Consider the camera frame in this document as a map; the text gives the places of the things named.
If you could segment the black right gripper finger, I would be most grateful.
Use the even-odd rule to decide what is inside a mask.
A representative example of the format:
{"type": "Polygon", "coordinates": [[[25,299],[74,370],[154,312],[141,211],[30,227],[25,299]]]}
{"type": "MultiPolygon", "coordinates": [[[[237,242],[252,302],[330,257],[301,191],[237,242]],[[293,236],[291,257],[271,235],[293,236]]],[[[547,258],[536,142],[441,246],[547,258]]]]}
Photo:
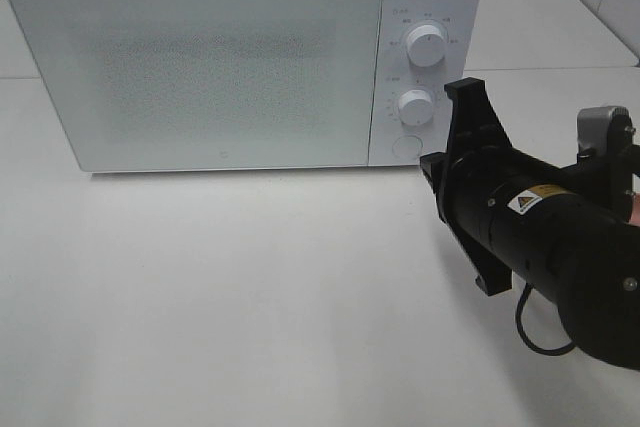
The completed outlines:
{"type": "Polygon", "coordinates": [[[476,270],[476,285],[486,295],[497,295],[512,288],[512,271],[489,249],[472,238],[458,224],[452,233],[476,270]]]}
{"type": "Polygon", "coordinates": [[[485,81],[473,77],[448,83],[452,101],[448,147],[505,146],[505,130],[489,101],[485,81]]]}

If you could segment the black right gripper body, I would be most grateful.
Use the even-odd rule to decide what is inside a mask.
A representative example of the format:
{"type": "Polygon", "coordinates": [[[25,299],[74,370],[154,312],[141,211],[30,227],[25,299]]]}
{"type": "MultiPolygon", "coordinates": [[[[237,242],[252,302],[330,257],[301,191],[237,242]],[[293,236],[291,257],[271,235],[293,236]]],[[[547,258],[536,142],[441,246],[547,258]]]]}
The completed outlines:
{"type": "Polygon", "coordinates": [[[421,165],[439,215],[476,265],[581,265],[587,201],[566,169],[511,144],[497,121],[455,119],[444,153],[421,165]]]}

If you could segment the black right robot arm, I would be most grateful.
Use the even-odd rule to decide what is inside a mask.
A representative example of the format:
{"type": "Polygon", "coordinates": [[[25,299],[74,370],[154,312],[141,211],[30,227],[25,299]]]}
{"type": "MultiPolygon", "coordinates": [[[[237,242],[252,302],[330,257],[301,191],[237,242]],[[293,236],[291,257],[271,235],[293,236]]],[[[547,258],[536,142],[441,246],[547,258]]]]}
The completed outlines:
{"type": "Polygon", "coordinates": [[[639,228],[631,221],[639,148],[629,111],[582,109],[574,164],[557,167],[516,149],[476,78],[445,86],[446,148],[421,170],[438,215],[493,296],[514,277],[557,309],[569,341],[614,366],[639,366],[639,228]]]}

